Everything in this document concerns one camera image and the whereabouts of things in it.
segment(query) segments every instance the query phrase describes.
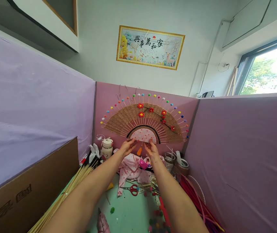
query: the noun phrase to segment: white bottle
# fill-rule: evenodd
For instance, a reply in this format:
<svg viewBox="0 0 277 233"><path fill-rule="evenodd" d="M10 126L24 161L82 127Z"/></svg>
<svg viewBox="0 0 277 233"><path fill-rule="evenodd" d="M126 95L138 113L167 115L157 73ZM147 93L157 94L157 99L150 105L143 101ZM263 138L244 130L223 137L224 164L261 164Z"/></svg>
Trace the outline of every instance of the white bottle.
<svg viewBox="0 0 277 233"><path fill-rule="evenodd" d="M113 140L110 138L107 138L102 141L102 158L105 158L107 160L109 157L113 154Z"/></svg>

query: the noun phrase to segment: pink partition wall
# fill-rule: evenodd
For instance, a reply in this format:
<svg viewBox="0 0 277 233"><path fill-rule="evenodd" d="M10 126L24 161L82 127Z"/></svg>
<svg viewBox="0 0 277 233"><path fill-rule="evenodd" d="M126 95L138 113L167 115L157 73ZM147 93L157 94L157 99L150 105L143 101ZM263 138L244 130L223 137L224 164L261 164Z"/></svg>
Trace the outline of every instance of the pink partition wall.
<svg viewBox="0 0 277 233"><path fill-rule="evenodd" d="M277 97L202 99L185 157L227 232L277 232Z"/></svg>
<svg viewBox="0 0 277 233"><path fill-rule="evenodd" d="M0 37L0 185L74 137L92 142L95 81Z"/></svg>
<svg viewBox="0 0 277 233"><path fill-rule="evenodd" d="M126 140L126 138L116 135L106 129L101 128L100 122L102 121L101 118L103 118L104 115L109 116L106 111L109 110L112 113L114 113L113 110L110 109L111 106L114 107L114 109L118 110L118 108L115 107L115 104L118 104L118 98L120 99L124 99L126 105L129 105L129 101L127 100L127 96L132 96L135 91L136 93L140 93L140 94L145 94L144 97L144 102L147 102L148 100L148 94L151 94L152 96L150 97L150 102L153 101L155 102L155 99L153 97L153 95L159 95L162 97L165 97L165 100L169 100L169 103L166 103L166 108L168 109L169 104L173 103L174 106L177 107L176 113L178 111L181 111L181 115L184 115L184 119L187 120L188 125L190 125L190 122L192 120L192 117L194 115L197 103L198 103L198 99L195 98L189 98L189 97L184 97L184 96L179 96L179 95L173 95L173 94L167 94L167 93L162 93L162 92L155 92L155 91L149 91L149 90L144 90L144 89L136 89L133 87L126 87L125 86L120 86L119 85L114 85L114 84L109 84L109 83L102 83L102 82L96 82L96 102L95 102L95 136L97 134L103 134L105 135L105 137L111 137L114 140L114 148L119 148L122 144L122 142L124 140ZM101 142L98 141L95 137L95 143L100 146ZM171 148L173 148L174 150L179 150L182 151L183 149L183 145L184 143L177 143L177 144L167 144L168 146L170 146ZM166 145L158 145L158 149L159 149L159 153L163 154L165 152L168 151L168 148L166 147Z"/></svg>

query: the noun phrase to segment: orange tassel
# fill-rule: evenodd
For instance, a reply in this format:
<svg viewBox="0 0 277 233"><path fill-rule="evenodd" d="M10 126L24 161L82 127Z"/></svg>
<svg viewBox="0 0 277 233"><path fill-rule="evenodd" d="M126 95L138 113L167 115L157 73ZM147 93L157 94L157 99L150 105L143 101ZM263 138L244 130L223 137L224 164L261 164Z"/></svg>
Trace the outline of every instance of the orange tassel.
<svg viewBox="0 0 277 233"><path fill-rule="evenodd" d="M141 156L141 153L142 153L142 146L143 146L143 143L142 143L141 147L139 148L139 150L138 150L138 152L137 152L137 155L138 155L138 156Z"/></svg>

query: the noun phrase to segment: cardboard box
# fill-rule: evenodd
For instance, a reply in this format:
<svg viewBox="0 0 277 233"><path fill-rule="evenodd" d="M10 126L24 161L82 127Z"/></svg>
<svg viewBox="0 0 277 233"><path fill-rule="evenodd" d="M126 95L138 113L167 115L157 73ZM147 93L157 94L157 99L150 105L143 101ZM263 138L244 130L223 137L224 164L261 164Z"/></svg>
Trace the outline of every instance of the cardboard box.
<svg viewBox="0 0 277 233"><path fill-rule="evenodd" d="M79 169L77 138L0 188L0 232L28 232Z"/></svg>

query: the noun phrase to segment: scissors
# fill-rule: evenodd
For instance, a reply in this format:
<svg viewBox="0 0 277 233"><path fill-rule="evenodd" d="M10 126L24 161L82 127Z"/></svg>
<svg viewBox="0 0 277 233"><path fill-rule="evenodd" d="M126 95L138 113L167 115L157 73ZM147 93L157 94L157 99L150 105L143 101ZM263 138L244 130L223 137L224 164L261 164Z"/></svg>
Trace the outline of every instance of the scissors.
<svg viewBox="0 0 277 233"><path fill-rule="evenodd" d="M134 184L130 188L122 187L125 190L129 190L133 196L137 196L139 193L139 188Z"/></svg>

